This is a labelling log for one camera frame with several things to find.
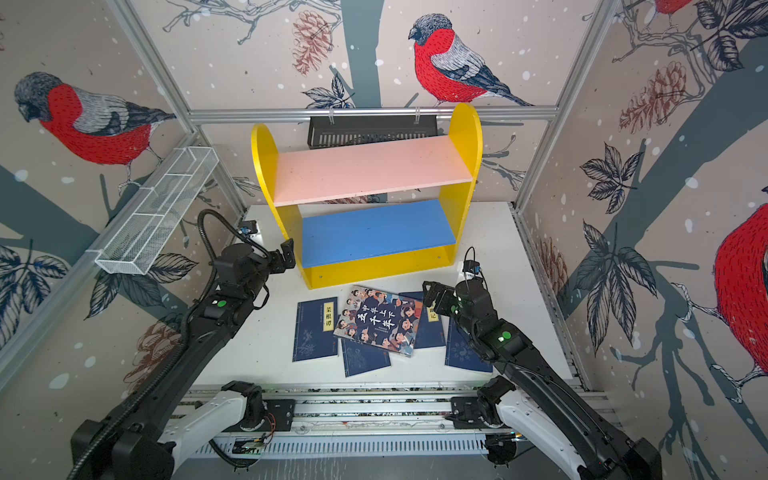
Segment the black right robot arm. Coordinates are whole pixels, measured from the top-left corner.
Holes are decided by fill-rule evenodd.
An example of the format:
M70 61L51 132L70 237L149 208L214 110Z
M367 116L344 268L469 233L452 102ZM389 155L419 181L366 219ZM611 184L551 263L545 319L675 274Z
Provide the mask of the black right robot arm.
M501 318L479 277L450 287L426 281L423 302L455 321L498 376L477 393L480 417L522 434L571 479L660 479L661 455L631 439L556 374L533 342Z

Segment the colourful portrait cover book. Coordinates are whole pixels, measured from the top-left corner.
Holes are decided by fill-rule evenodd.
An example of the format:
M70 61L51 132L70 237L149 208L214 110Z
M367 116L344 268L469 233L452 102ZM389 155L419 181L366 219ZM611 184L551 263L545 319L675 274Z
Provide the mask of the colourful portrait cover book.
M353 285L341 301L333 334L411 357L424 306L421 300L362 285Z

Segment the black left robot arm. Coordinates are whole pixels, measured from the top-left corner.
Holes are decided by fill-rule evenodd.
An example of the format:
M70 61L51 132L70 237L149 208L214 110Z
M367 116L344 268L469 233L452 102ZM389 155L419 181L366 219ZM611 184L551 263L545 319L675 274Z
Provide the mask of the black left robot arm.
M270 276L296 266L294 242L268 251L245 240L213 259L201 298L181 321L180 341L138 391L101 421L84 421L72 435L71 479L169 479L182 463L178 440L164 427L212 358L257 310Z

